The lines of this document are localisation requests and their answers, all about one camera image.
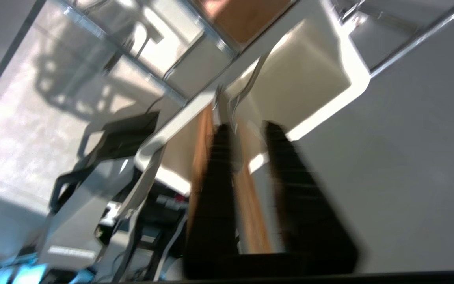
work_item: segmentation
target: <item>wall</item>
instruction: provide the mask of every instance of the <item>wall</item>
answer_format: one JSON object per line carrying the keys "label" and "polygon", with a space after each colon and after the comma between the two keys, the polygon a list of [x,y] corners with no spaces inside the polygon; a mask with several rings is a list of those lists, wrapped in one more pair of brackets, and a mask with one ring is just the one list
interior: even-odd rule
{"label": "wall", "polygon": [[[419,23],[452,4],[371,3]],[[373,65],[405,36],[368,22],[352,38]],[[454,24],[297,144],[363,248],[359,271],[454,269]]]}

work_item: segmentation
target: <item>cable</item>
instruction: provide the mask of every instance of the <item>cable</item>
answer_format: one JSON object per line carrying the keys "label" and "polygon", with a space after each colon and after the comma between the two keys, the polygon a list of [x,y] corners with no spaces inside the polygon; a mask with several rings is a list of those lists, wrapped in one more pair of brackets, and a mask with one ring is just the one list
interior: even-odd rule
{"label": "cable", "polygon": [[158,99],[156,99],[156,100],[155,100],[155,101],[146,109],[145,114],[147,114],[147,113],[152,109],[152,107],[155,106],[156,103],[160,102],[160,100],[163,99],[163,98],[164,98],[164,96],[159,97]]}
{"label": "cable", "polygon": [[147,268],[148,268],[148,266],[138,268],[136,271],[134,271],[134,273],[132,274],[131,277],[128,277],[128,281],[131,281],[131,282],[140,281],[139,277],[141,277],[141,275],[144,276],[146,274]]}
{"label": "cable", "polygon": [[188,219],[188,214],[185,213],[182,219],[180,220],[180,223],[178,224],[178,227],[176,228],[176,232],[171,237],[169,240],[169,243],[167,243],[166,248],[164,248],[164,251],[162,252],[162,256],[160,257],[159,265],[157,266],[157,270],[155,270],[155,275],[153,276],[153,281],[158,281],[160,277],[160,272],[162,271],[162,266],[164,266],[164,261],[166,261],[167,254],[169,253],[169,250],[171,249],[171,246],[175,243],[176,239],[178,236],[181,234],[183,230],[183,226],[185,222],[187,222]]}
{"label": "cable", "polygon": [[117,257],[115,257],[115,259],[113,260],[113,262],[112,262],[112,273],[110,273],[108,275],[105,275],[103,277],[100,277],[99,280],[97,280],[95,283],[101,283],[102,280],[107,279],[109,277],[113,277],[113,275],[115,274],[115,263],[117,262],[117,260],[119,260],[119,258],[122,255],[124,255],[124,252],[119,253],[119,255],[117,255]]}

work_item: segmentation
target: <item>floor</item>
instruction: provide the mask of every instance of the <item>floor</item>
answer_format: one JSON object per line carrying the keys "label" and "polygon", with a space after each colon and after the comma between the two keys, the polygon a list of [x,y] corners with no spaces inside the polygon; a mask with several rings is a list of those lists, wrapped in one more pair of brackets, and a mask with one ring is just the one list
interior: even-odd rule
{"label": "floor", "polygon": [[[150,38],[141,60],[153,59],[152,67],[163,74],[191,42],[180,42],[171,30],[160,32],[163,38],[158,43]],[[134,52],[144,36],[136,36]],[[45,214],[56,177],[88,153],[100,135],[96,131],[145,112],[162,96],[126,58],[103,75],[114,52],[53,1],[45,3],[0,79],[0,198]]]}

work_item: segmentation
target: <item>black cable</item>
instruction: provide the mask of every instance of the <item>black cable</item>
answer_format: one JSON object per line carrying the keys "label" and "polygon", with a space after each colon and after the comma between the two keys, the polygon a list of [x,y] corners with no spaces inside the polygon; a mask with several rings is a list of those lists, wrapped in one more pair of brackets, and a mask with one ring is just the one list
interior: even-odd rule
{"label": "black cable", "polygon": [[164,96],[159,97],[158,99],[156,99],[156,100],[155,100],[155,101],[146,109],[145,114],[147,114],[147,113],[152,109],[152,107],[155,106],[156,103],[160,102],[160,100],[163,99],[163,98],[164,98]]}
{"label": "black cable", "polygon": [[129,278],[129,281],[135,282],[140,281],[141,276],[145,276],[148,266],[141,267],[134,271],[133,275]]}
{"label": "black cable", "polygon": [[122,255],[124,255],[124,252],[119,253],[119,255],[117,255],[117,257],[115,257],[115,259],[113,260],[113,262],[112,262],[112,273],[110,273],[110,274],[108,274],[108,275],[105,275],[105,276],[99,278],[99,280],[97,280],[95,283],[101,283],[101,281],[102,281],[103,279],[106,279],[106,278],[108,278],[108,277],[112,277],[112,276],[115,274],[115,263],[117,262],[117,260],[119,260],[119,258],[120,258]]}

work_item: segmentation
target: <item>metal bar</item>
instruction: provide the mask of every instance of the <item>metal bar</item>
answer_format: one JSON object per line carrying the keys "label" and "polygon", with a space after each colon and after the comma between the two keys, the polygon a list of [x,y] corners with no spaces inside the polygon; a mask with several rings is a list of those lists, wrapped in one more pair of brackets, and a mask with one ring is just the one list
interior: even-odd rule
{"label": "metal bar", "polygon": [[340,21],[342,23],[348,21],[355,14],[355,12],[360,9],[360,6],[364,4],[364,2],[365,0],[360,0],[359,2],[355,3],[351,8],[348,9],[348,11],[344,13],[344,15],[341,16]]}
{"label": "metal bar", "polygon": [[410,35],[414,35],[420,31],[420,25],[386,13],[385,11],[381,11],[380,9],[370,5],[362,5],[358,11],[370,16],[373,20],[378,21],[381,24],[394,27]]}
{"label": "metal bar", "polygon": [[175,90],[175,88],[169,86],[164,80],[162,80],[155,72],[153,72],[148,66],[146,66],[141,61],[137,60],[132,56],[124,47],[116,40],[112,35],[106,32],[106,29],[103,29],[99,23],[93,21],[90,17],[85,15],[83,11],[69,3],[67,0],[55,0],[59,5],[61,5],[63,14],[71,19],[79,27],[89,31],[91,34],[96,36],[101,40],[106,40],[108,43],[117,48],[118,52],[126,56],[132,63],[134,63],[138,68],[143,70],[149,75],[149,81],[157,86],[163,88],[166,92],[164,95],[167,95],[173,101],[177,102],[180,106],[187,104],[187,99],[181,95],[180,92]]}
{"label": "metal bar", "polygon": [[115,219],[131,218],[132,214],[146,200],[148,193],[153,186],[153,182],[155,181],[155,176],[157,176],[157,171],[159,170],[160,163],[162,162],[162,156],[164,156],[165,149],[166,145],[164,144],[157,151],[155,151],[155,153],[153,153],[150,158],[150,162],[143,171],[143,174],[120,206],[119,212],[117,213]]}
{"label": "metal bar", "polygon": [[236,108],[238,108],[238,105],[241,104],[241,101],[246,98],[246,96],[250,93],[253,86],[255,85],[255,81],[257,81],[260,70],[262,70],[262,67],[264,66],[266,59],[269,57],[269,54],[270,52],[260,56],[257,65],[255,66],[252,72],[252,76],[250,76],[250,80],[248,80],[248,83],[246,84],[245,88],[243,88],[241,92],[239,92],[238,95],[236,95],[236,97],[231,99],[231,101],[229,102],[231,105],[232,117],[234,117],[234,113],[236,112]]}
{"label": "metal bar", "polygon": [[149,138],[141,144],[135,157],[134,164],[138,169],[144,170],[151,155],[158,148],[169,141],[180,129],[189,123],[215,98],[215,90],[218,86],[229,86],[238,76],[244,72],[261,54],[272,50],[272,47],[280,41],[292,27],[306,18],[310,13],[310,8],[314,6],[314,1],[297,1],[285,13],[272,24],[267,31],[261,34],[256,41],[251,43],[238,58],[218,73],[206,86],[190,99],[187,106],[176,112],[170,118],[165,118],[166,123],[157,129]]}
{"label": "metal bar", "polygon": [[197,20],[204,26],[204,32],[216,42],[216,47],[222,52],[229,54],[231,57],[236,57],[239,50],[233,40],[228,36],[222,36],[222,32],[216,29],[205,17],[205,15],[191,3],[191,0],[181,0],[185,8],[187,8]]}
{"label": "metal bar", "polygon": [[381,72],[385,71],[391,65],[396,63],[402,57],[406,56],[409,52],[414,50],[416,47],[421,45],[425,40],[434,34],[438,33],[447,24],[454,20],[454,6],[446,11],[442,16],[433,21],[426,28],[418,32],[415,36],[410,38],[408,41],[403,43],[400,47],[394,50],[390,55],[383,59],[376,66],[371,68],[371,79],[380,75]]}
{"label": "metal bar", "polygon": [[13,58],[15,52],[17,52],[17,49],[24,40],[24,37],[31,28],[32,24],[34,23],[34,20],[36,20],[36,17],[41,11],[41,8],[43,8],[43,5],[45,5],[45,2],[46,0],[36,0],[36,2],[34,2],[31,11],[27,15],[22,26],[20,26],[19,31],[17,32],[15,38],[11,41],[8,50],[5,52],[5,55],[0,61],[0,78],[5,69],[7,68],[9,62],[11,61],[11,58]]}
{"label": "metal bar", "polygon": [[117,258],[119,258],[120,256],[123,256],[123,257],[121,257],[121,261],[119,263],[117,271],[113,275],[105,275],[105,276],[99,278],[97,280],[97,282],[95,282],[95,283],[101,283],[104,281],[110,281],[110,283],[120,283],[122,277],[124,277],[124,275],[127,273],[127,270],[129,269],[129,264],[133,257],[134,242],[139,241],[139,239],[138,240],[135,239],[134,235],[136,233],[135,228],[136,228],[138,216],[141,214],[143,207],[144,207],[144,204],[140,205],[138,208],[136,208],[134,210],[132,216],[128,220],[125,220],[124,222],[121,223],[121,225],[123,224],[128,227],[127,232],[123,232],[123,230],[117,230],[111,238],[111,239],[127,239],[128,238],[127,246],[119,254],[119,256],[115,257],[115,259],[112,262],[112,270],[113,270],[113,268],[116,265]]}

